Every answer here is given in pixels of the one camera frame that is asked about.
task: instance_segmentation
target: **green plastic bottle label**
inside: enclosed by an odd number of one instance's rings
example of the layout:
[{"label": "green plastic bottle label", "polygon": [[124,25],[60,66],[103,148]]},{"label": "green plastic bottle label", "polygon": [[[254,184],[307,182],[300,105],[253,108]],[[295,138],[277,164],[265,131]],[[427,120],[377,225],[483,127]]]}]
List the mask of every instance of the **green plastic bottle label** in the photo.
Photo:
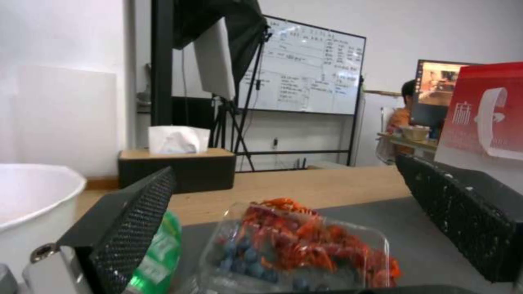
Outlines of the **green plastic bottle label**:
[{"label": "green plastic bottle label", "polygon": [[180,222],[168,211],[164,214],[140,266],[134,270],[126,291],[139,294],[166,293],[178,266],[180,250]]}]

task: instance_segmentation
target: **plastic container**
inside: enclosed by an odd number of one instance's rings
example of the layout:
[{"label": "plastic container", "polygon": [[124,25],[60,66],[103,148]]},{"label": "plastic container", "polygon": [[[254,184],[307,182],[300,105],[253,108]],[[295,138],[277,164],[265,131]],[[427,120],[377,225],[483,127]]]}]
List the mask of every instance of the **plastic container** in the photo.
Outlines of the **plastic container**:
[{"label": "plastic container", "polygon": [[236,203],[190,283],[202,293],[267,293],[389,287],[390,278],[389,243],[377,230]]},{"label": "plastic container", "polygon": [[72,226],[85,183],[64,166],[0,164],[0,263],[18,281],[31,252]]},{"label": "plastic container", "polygon": [[423,141],[427,138],[430,128],[415,127],[415,126],[401,126],[403,136],[412,141]]}]

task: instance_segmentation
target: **desk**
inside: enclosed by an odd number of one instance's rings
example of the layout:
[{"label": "desk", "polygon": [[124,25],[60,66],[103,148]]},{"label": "desk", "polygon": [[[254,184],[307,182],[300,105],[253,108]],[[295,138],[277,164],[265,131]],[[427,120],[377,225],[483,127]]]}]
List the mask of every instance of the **desk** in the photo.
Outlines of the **desk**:
[{"label": "desk", "polygon": [[[78,199],[80,218],[107,191],[87,191]],[[314,209],[407,197],[410,191],[393,166],[236,174],[230,190],[176,194],[169,210],[183,225],[216,222],[235,202],[289,197]]]},{"label": "desk", "polygon": [[428,141],[428,140],[412,141],[412,140],[405,138],[404,136],[397,136],[397,135],[392,135],[389,133],[378,133],[378,136],[389,139],[392,144],[407,146],[407,147],[413,148],[416,151],[422,151],[422,152],[428,152],[431,154],[435,154],[436,150],[438,149],[438,144]]},{"label": "desk", "polygon": [[[77,216],[103,193],[83,193]],[[221,220],[232,203],[276,197],[291,197],[321,215],[382,231],[403,272],[400,286],[446,284],[480,294],[510,292],[509,283],[486,281],[430,222],[395,166],[236,174],[231,190],[174,195],[169,210],[184,225],[174,287],[194,273],[213,222]]]}]

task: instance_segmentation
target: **crayfish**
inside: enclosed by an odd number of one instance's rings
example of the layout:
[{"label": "crayfish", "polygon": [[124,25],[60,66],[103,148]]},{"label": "crayfish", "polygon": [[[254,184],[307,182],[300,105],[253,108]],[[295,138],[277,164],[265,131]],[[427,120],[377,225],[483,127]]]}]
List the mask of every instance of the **crayfish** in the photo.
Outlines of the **crayfish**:
[{"label": "crayfish", "polygon": [[253,246],[259,249],[268,238],[274,248],[276,262],[263,260],[266,267],[312,266],[334,272],[334,260],[348,260],[370,287],[386,287],[387,281],[388,286],[395,286],[401,274],[394,258],[386,260],[382,251],[370,248],[340,225],[325,225],[316,211],[288,198],[252,202],[243,215],[240,235],[245,236],[248,228],[254,228]]}]

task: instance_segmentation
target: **white bowl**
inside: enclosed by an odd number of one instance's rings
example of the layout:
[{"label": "white bowl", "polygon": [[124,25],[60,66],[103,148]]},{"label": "white bowl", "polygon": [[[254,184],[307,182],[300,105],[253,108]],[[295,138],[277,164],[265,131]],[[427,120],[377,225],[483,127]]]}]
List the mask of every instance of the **white bowl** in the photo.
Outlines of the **white bowl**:
[{"label": "white bowl", "polygon": [[412,141],[423,141],[427,138],[430,129],[428,127],[401,126],[403,136]]},{"label": "white bowl", "polygon": [[0,164],[0,263],[19,282],[31,252],[73,225],[85,183],[65,166]]}]

